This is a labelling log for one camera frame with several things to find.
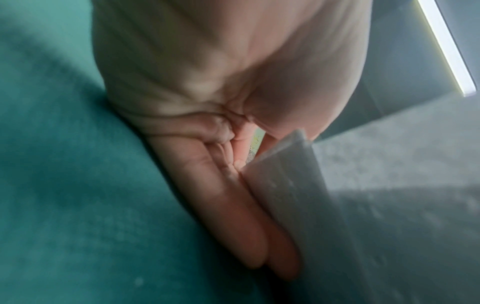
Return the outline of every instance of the led light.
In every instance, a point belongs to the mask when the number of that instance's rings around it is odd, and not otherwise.
[[[418,0],[418,4],[430,25],[461,92],[464,96],[474,95],[477,92],[474,80],[465,65],[437,3],[435,0]]]

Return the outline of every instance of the teal velvet cushion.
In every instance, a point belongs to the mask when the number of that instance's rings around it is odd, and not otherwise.
[[[0,303],[268,303],[105,104],[86,0],[0,4]]]

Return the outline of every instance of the fabric texture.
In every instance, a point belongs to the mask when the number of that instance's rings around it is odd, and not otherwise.
[[[87,0],[0,4],[0,303],[269,303],[106,105]]]

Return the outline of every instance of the hand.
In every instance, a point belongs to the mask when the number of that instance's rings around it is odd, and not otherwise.
[[[300,270],[289,236],[239,169],[340,113],[366,57],[372,0],[93,0],[108,98],[146,137],[209,231],[250,268]]]

